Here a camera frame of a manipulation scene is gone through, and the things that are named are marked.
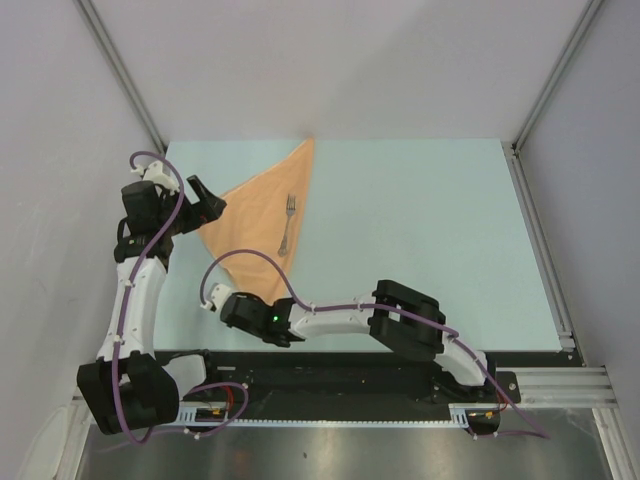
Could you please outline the orange cloth napkin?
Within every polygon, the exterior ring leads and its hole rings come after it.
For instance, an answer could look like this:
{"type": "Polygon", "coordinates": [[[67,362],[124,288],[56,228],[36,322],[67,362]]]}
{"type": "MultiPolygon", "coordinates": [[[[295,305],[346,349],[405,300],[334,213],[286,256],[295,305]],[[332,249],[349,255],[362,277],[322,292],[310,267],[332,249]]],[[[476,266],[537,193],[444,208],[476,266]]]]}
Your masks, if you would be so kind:
{"type": "Polygon", "coordinates": [[[291,271],[311,183],[314,147],[314,140],[306,139],[285,159],[223,195],[227,206],[221,218],[199,229],[213,257],[253,249],[272,258],[285,273],[291,271]],[[296,196],[296,214],[289,229],[288,253],[279,257],[289,194],[296,196]]]}

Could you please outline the ornate silver fork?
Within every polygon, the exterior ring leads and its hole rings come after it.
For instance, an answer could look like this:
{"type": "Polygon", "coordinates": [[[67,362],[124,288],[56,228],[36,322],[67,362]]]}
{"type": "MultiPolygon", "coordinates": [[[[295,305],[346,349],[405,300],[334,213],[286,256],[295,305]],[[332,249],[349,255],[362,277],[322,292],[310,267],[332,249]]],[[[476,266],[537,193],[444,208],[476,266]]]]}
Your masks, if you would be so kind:
{"type": "Polygon", "coordinates": [[[288,237],[291,221],[296,214],[296,196],[289,194],[286,200],[286,223],[282,235],[282,239],[278,249],[278,256],[284,257],[288,253],[288,237]]]}

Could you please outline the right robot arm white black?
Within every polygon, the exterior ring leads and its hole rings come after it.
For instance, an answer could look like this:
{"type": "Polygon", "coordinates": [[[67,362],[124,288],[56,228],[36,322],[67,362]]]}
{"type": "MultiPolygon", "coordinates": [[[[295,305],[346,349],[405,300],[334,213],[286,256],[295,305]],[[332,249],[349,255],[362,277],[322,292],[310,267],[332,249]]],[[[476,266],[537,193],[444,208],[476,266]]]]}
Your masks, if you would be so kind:
{"type": "Polygon", "coordinates": [[[380,280],[371,294],[329,306],[305,305],[293,295],[267,303],[222,284],[208,299],[227,327],[267,344],[288,348],[319,337],[365,335],[425,367],[431,390],[449,403],[495,402],[503,409],[513,400],[498,384],[494,360],[461,344],[439,302],[395,281],[380,280]]]}

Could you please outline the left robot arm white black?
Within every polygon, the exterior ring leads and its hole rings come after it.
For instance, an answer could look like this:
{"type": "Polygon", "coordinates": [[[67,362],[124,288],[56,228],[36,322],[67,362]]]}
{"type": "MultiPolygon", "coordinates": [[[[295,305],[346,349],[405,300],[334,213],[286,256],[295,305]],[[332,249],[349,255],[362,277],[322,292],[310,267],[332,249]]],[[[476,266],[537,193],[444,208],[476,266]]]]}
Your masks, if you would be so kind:
{"type": "Polygon", "coordinates": [[[114,249],[118,284],[111,321],[96,360],[77,372],[77,385],[106,435],[169,424],[189,391],[207,400],[221,387],[220,374],[201,354],[180,354],[163,365],[153,346],[173,236],[217,220],[226,206],[197,176],[187,182],[196,203],[169,179],[144,178],[121,190],[126,215],[114,249]]]}

